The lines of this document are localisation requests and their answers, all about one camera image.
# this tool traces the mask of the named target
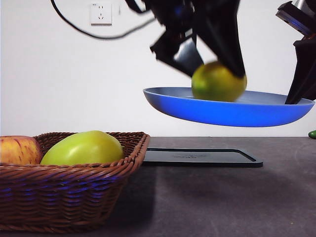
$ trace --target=blue plate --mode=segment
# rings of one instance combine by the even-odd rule
[[[301,99],[286,105],[286,95],[245,91],[235,102],[195,99],[190,87],[144,89],[148,102],[160,112],[176,118],[215,125],[268,127],[294,122],[315,104]]]

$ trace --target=basket rim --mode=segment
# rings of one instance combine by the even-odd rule
[[[48,133],[43,133],[38,136],[58,134],[58,133],[75,134],[75,132],[48,132]],[[146,149],[150,140],[150,135],[144,132],[107,132],[107,133],[109,133],[110,135],[119,134],[119,135],[127,135],[127,136],[140,134],[142,136],[138,144],[134,147],[134,150],[132,151],[132,153],[129,154],[129,156],[121,158],[120,160],[117,160],[114,162],[85,163],[85,164],[75,164],[75,165],[53,165],[53,164],[22,165],[22,164],[15,164],[15,163],[0,162],[0,175],[5,175],[4,173],[16,171],[15,173],[17,174],[20,174],[21,172],[30,173],[31,176],[29,178],[31,178],[32,176],[34,177],[36,176],[37,171],[46,172],[47,176],[51,176],[52,174],[56,174],[56,173],[60,173],[62,175],[65,172],[67,173],[71,171],[71,173],[91,172],[91,176],[99,172],[100,175],[105,175],[105,177],[110,177],[118,173],[121,173],[121,175],[125,176],[131,172],[134,172],[134,170],[142,163],[145,157]],[[9,177],[6,176],[6,178],[11,177],[15,179],[16,178],[15,176],[17,175],[12,174],[12,176],[9,175]]]

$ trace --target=white wall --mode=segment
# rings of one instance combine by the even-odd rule
[[[113,26],[89,24],[91,0],[56,0],[79,27],[119,34],[152,17],[112,0]],[[293,43],[302,36],[275,14],[284,0],[241,0],[240,43],[247,90],[287,94],[296,65]],[[316,129],[316,108],[291,124],[242,128],[201,124],[164,115],[142,90],[190,86],[186,75],[156,61],[149,46],[163,28],[155,22],[124,39],[102,41],[71,28],[49,0],[1,1],[1,134],[50,131],[144,131],[152,136],[307,136]],[[203,43],[207,62],[215,56]]]

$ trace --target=robotic arm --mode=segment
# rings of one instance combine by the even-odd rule
[[[137,13],[143,13],[134,0],[125,0]],[[226,67],[243,77],[237,9],[239,0],[143,0],[165,25],[165,32],[151,46],[156,58],[190,77],[203,61],[196,48],[197,36],[213,50]]]
[[[316,99],[316,0],[289,1],[278,8],[280,19],[304,35],[294,43],[297,65],[286,104]]]
[[[137,13],[151,10],[165,25],[165,32],[150,47],[156,58],[192,76],[203,61],[196,48],[197,36],[236,76],[245,74],[237,28],[239,0],[125,0]],[[316,0],[287,2],[276,14],[304,35],[294,43],[297,67],[286,104],[301,98],[316,99]]]

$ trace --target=apple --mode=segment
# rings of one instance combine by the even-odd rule
[[[0,162],[39,164],[42,158],[40,145],[29,136],[1,136]]]
[[[75,133],[52,146],[40,164],[110,163],[124,158],[119,141],[102,131]]]
[[[192,94],[201,100],[233,102],[247,86],[247,77],[239,78],[218,61],[202,64],[192,76]]]

